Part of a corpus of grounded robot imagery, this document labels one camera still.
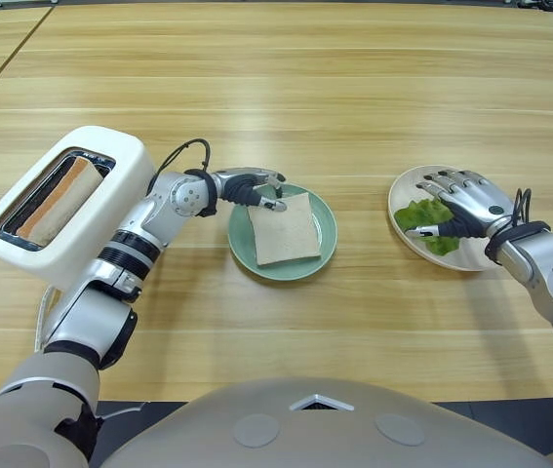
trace floor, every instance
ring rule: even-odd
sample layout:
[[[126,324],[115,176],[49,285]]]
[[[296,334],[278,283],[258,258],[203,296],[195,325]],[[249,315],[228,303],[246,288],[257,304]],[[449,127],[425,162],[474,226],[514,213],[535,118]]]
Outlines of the floor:
[[[105,4],[105,3],[167,3],[176,0],[59,0],[61,5]],[[414,3],[404,0],[393,3]],[[507,3],[503,0],[419,0],[417,3],[445,3],[459,5],[486,5],[500,8],[515,8],[516,1]],[[4,8],[27,8],[48,6],[47,2],[23,5],[9,5]],[[137,406],[135,402],[102,402],[99,413],[107,414]],[[91,466],[99,467],[113,451],[122,446],[145,428],[155,424],[163,417],[180,408],[183,403],[161,402],[149,403],[141,411],[133,411],[114,416],[101,429],[99,444],[92,459]],[[472,418],[493,427],[510,437],[536,449],[541,453],[553,452],[553,398],[494,401],[494,402],[455,402],[443,403],[440,406]]]

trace plate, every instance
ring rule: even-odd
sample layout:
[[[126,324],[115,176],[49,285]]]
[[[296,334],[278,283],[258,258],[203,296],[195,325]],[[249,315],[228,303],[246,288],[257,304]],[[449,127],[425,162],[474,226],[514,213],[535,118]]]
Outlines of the plate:
[[[406,171],[395,179],[389,190],[388,204],[393,229],[413,251],[437,265],[459,271],[484,271],[497,268],[497,265],[484,255],[488,239],[460,239],[457,251],[439,256],[429,251],[423,241],[407,237],[397,225],[393,217],[395,212],[407,207],[411,201],[418,202],[426,198],[432,200],[432,195],[415,187],[423,180],[423,176],[447,169],[456,171],[450,166],[420,166]]]
[[[276,281],[293,281],[312,275],[331,259],[336,248],[336,220],[326,202],[313,192],[292,184],[283,184],[282,187],[283,199],[308,193],[321,256],[258,266],[255,230],[248,209],[239,205],[233,208],[228,221],[228,244],[239,262],[258,276]],[[258,188],[257,192],[274,198],[274,188],[269,185]]]

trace lettuce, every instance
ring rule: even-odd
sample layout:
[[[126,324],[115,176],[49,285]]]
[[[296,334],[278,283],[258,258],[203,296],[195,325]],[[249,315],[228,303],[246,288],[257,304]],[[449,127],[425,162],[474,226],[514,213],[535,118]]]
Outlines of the lettuce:
[[[421,200],[420,202],[410,202],[406,208],[395,212],[393,217],[400,229],[406,231],[417,226],[449,221],[454,215],[438,200]],[[429,251],[439,256],[456,251],[460,242],[457,237],[422,237],[419,240],[426,244]]]

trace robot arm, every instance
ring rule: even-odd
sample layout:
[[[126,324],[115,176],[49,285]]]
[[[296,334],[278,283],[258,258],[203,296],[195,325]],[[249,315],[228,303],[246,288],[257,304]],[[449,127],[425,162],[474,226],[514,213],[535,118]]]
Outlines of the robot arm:
[[[99,370],[112,366],[137,324],[131,303],[159,254],[196,215],[214,215],[222,198],[283,211],[255,185],[278,192],[285,178],[245,168],[208,174],[163,173],[112,239],[51,311],[43,351],[26,359],[0,388],[0,467],[87,467],[100,420]]]
[[[407,235],[489,237],[486,255],[526,288],[535,309],[553,326],[553,233],[544,222],[530,221],[529,189],[519,191],[513,205],[498,187],[468,171],[441,171],[417,186],[448,206],[454,219]]]

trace white plate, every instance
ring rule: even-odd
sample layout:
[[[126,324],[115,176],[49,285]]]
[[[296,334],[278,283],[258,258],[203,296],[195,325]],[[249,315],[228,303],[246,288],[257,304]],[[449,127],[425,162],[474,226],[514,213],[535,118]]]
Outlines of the white plate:
[[[460,271],[483,271],[496,268],[497,265],[484,255],[484,247],[487,246],[488,239],[460,239],[460,247],[457,251],[439,256],[429,251],[423,241],[407,237],[393,217],[395,212],[407,207],[411,201],[418,202],[426,198],[432,200],[432,195],[416,188],[415,185],[421,182],[425,175],[447,169],[455,171],[455,168],[450,166],[420,166],[397,177],[389,190],[391,225],[407,246],[432,263]]]

